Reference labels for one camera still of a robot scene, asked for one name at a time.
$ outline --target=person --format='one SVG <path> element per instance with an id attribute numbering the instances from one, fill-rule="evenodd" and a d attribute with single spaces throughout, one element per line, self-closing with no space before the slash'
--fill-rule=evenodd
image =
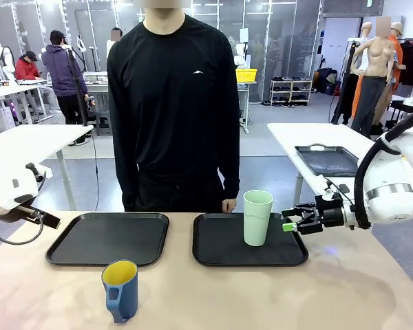
<path id="1" fill-rule="evenodd" d="M 38 59 L 36 58 L 34 52 L 28 50 L 18 59 L 15 65 L 15 78 L 18 80 L 42 80 L 34 62 L 38 62 Z M 50 112 L 57 113 L 60 110 L 60 107 L 55 97 L 54 90 L 45 85 L 39 85 L 38 88 L 40 89 L 42 95 L 46 95 Z M 37 101 L 40 105 L 43 102 L 43 100 L 38 99 Z"/>
<path id="2" fill-rule="evenodd" d="M 182 9 L 147 8 L 107 72 L 125 211 L 233 211 L 240 108 L 225 35 Z"/>
<path id="3" fill-rule="evenodd" d="M 87 102 L 89 96 L 87 95 L 87 86 L 84 82 L 83 74 L 76 60 L 74 59 L 73 63 L 71 63 L 67 52 L 63 49 L 62 46 L 66 42 L 65 35 L 62 32 L 57 30 L 50 32 L 50 42 L 52 44 L 47 45 L 46 52 L 43 53 L 41 58 L 52 78 L 52 87 L 58 98 L 61 112 L 66 119 L 66 124 L 82 124 L 79 101 L 72 75 L 72 66 L 75 66 L 74 69 L 78 74 L 79 85 L 83 93 L 82 97 Z M 85 135 L 81 136 L 72 145 L 80 146 L 87 143 L 88 141 L 85 138 Z"/>
<path id="4" fill-rule="evenodd" d="M 122 38 L 123 37 L 123 31 L 119 28 L 119 27 L 114 27 L 112 29 L 112 31 L 119 31 L 119 37 Z M 112 48 L 112 46 L 115 44 L 116 41 L 112 40 L 112 36 L 110 38 L 110 40 L 107 40 L 107 58 L 109 58 L 109 53 L 110 53 L 110 49 Z"/>

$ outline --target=red jacket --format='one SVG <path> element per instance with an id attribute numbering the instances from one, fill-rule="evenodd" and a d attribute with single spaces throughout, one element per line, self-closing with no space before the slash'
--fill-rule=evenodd
<path id="1" fill-rule="evenodd" d="M 39 71 L 36 68 L 34 63 L 29 64 L 22 58 L 17 61 L 15 65 L 15 78 L 18 80 L 27 79 L 35 80 L 36 77 L 39 77 Z"/>

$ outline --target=neck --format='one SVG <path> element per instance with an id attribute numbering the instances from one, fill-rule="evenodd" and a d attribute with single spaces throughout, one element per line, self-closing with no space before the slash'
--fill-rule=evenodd
<path id="1" fill-rule="evenodd" d="M 172 34 L 179 30 L 185 21 L 185 13 L 182 9 L 151 9 L 145 10 L 144 26 L 155 34 Z"/>

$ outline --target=black long-sleeve shirt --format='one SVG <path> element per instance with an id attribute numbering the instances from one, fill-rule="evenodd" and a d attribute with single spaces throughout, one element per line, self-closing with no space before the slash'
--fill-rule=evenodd
<path id="1" fill-rule="evenodd" d="M 240 108 L 233 53 L 217 29 L 186 16 L 169 35 L 139 23 L 107 60 L 116 174 L 132 209 L 138 167 L 168 182 L 217 170 L 239 191 Z"/>

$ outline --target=blue mug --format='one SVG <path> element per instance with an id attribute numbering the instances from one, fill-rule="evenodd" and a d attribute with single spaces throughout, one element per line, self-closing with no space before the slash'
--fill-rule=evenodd
<path id="1" fill-rule="evenodd" d="M 126 323 L 138 310 L 138 266 L 119 260 L 108 265 L 101 276 L 106 306 L 115 323 Z"/>

